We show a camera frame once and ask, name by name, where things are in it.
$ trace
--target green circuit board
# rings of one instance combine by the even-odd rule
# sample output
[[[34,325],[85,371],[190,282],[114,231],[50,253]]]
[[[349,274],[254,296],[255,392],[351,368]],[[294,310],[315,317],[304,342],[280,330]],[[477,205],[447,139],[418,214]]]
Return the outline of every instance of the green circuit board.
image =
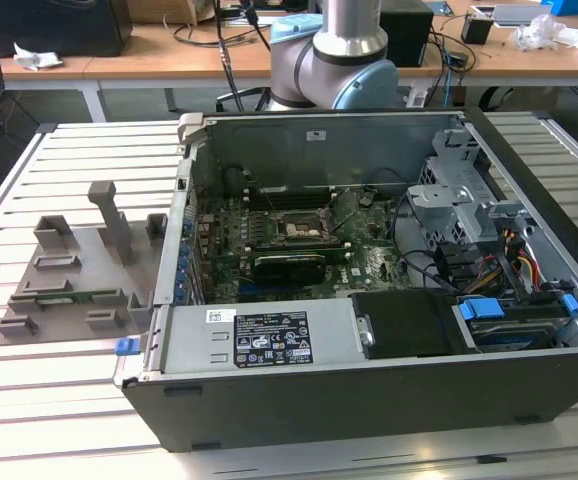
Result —
[[[323,203],[324,208],[317,209],[280,210],[272,202],[273,210],[251,210],[242,199],[201,201],[200,246],[205,278],[211,279],[205,285],[207,300],[217,304],[344,298],[359,291],[410,288],[409,276],[399,270],[400,258],[387,238],[396,202],[361,203],[363,195],[362,190],[346,190],[332,207]],[[329,232],[335,229],[333,233],[309,230],[317,228],[314,218],[326,219],[322,222],[329,226]],[[288,223],[294,221],[298,230]],[[282,233],[278,223],[287,225]],[[288,253],[285,251],[286,245],[291,245],[291,235],[298,238],[311,233],[327,237],[320,238],[322,246],[311,244],[303,249],[294,244]],[[256,285],[251,272],[254,259],[283,253],[326,258],[324,281],[310,286]]]

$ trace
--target desk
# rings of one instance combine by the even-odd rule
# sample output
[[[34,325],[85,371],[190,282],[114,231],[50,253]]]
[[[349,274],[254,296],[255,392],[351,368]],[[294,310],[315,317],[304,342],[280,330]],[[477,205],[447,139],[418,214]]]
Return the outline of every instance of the desk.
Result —
[[[456,15],[464,15],[474,3],[470,0],[449,0]],[[505,4],[528,4],[522,0],[505,0]],[[578,15],[570,17],[555,17],[557,21],[572,28],[578,28]],[[448,18],[435,17],[434,27],[439,33],[444,33],[460,39],[460,31],[464,20],[455,19],[445,25]],[[463,81],[465,86],[578,86],[578,49],[559,45],[557,50],[533,50],[521,52],[509,42],[511,28],[492,27],[485,45],[470,45],[475,51],[478,61],[475,68],[467,74]],[[447,48],[466,50],[455,42],[447,40]],[[431,69],[441,67],[438,50],[430,46],[425,55],[425,63]]]
[[[505,0],[506,3],[528,3]],[[456,15],[463,15],[471,0],[449,0]],[[437,31],[448,17],[436,17]],[[559,17],[559,21],[578,28],[578,16]],[[463,21],[449,22],[442,33],[459,38]],[[245,29],[228,28],[233,35]],[[520,52],[507,42],[511,29],[493,27],[486,45],[472,48],[478,63],[464,78],[464,86],[578,86],[578,50],[561,46],[557,51]],[[215,40],[211,26],[196,28],[194,40]],[[455,45],[455,50],[462,47]],[[237,86],[240,89],[270,84],[270,58],[260,42],[229,49]],[[401,68],[400,85],[412,87],[408,105],[418,104],[441,72],[440,55],[428,48],[420,68]],[[183,45],[161,25],[136,25],[133,36],[120,57],[66,58],[65,66],[30,72],[13,60],[3,60],[7,88],[19,90],[79,90],[95,122],[107,121],[102,91],[105,89],[165,89],[170,109],[175,107],[174,88],[219,87],[228,90],[216,49]]]

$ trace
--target blue latch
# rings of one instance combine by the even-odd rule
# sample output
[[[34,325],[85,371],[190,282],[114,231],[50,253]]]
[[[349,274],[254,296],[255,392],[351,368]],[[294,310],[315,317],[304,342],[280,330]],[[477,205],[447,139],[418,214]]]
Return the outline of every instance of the blue latch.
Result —
[[[116,355],[127,357],[129,355],[140,355],[140,339],[120,338],[116,342]]]
[[[578,313],[578,300],[572,294],[567,293],[562,297],[562,303],[565,304],[569,313],[573,315],[574,313]]]
[[[505,316],[497,298],[470,298],[461,303],[458,308],[465,320]]]

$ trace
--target power supply label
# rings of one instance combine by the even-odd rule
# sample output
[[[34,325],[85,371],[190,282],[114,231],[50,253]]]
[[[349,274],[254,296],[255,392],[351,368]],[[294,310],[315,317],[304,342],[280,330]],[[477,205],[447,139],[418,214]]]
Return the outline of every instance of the power supply label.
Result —
[[[234,352],[239,368],[313,363],[307,312],[236,315]]]

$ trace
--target computer case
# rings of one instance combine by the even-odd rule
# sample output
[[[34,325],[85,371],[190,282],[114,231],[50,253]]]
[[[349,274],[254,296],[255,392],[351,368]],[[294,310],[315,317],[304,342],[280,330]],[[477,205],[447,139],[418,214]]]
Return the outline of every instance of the computer case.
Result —
[[[433,10],[422,0],[383,0],[380,26],[389,35],[387,59],[396,67],[419,67],[425,55]]]
[[[127,0],[0,0],[0,55],[33,52],[114,57],[131,36]]]

